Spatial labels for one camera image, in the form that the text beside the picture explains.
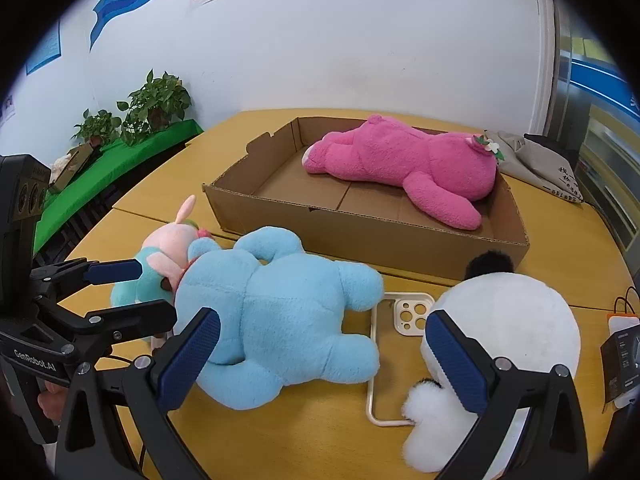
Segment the person's left hand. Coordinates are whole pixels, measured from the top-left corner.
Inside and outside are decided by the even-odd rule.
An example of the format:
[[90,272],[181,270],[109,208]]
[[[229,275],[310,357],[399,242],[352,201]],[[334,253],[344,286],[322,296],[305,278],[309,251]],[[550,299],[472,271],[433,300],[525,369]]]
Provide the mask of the person's left hand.
[[44,383],[44,390],[41,391],[38,396],[38,404],[44,416],[52,420],[52,422],[61,421],[67,393],[68,389],[63,386],[54,384],[53,382]]

